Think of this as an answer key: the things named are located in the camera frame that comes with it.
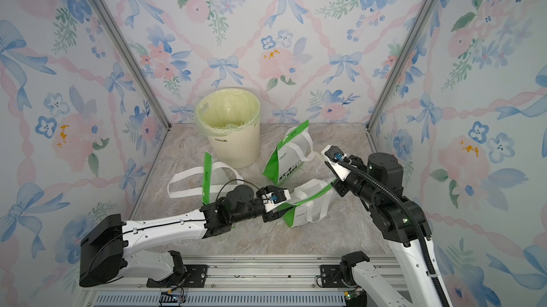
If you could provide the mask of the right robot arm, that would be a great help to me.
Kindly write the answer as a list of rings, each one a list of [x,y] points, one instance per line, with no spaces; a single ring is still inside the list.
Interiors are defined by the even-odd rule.
[[[387,282],[362,251],[346,254],[340,262],[343,280],[362,288],[379,306],[451,306],[434,257],[430,225],[422,208],[403,194],[403,166],[387,153],[373,153],[368,161],[345,154],[339,147],[323,150],[339,196],[351,193],[370,213],[397,259],[411,299]]]

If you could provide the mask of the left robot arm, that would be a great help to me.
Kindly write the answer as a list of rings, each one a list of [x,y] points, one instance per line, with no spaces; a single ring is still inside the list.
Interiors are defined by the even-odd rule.
[[[241,184],[198,210],[174,217],[124,221],[120,214],[111,214],[80,244],[79,285],[90,288],[136,277],[146,278],[149,288],[177,286],[187,275],[181,253],[156,254],[153,247],[217,237],[257,217],[264,222],[278,219],[279,207],[290,200],[287,189],[269,185],[253,190]]]

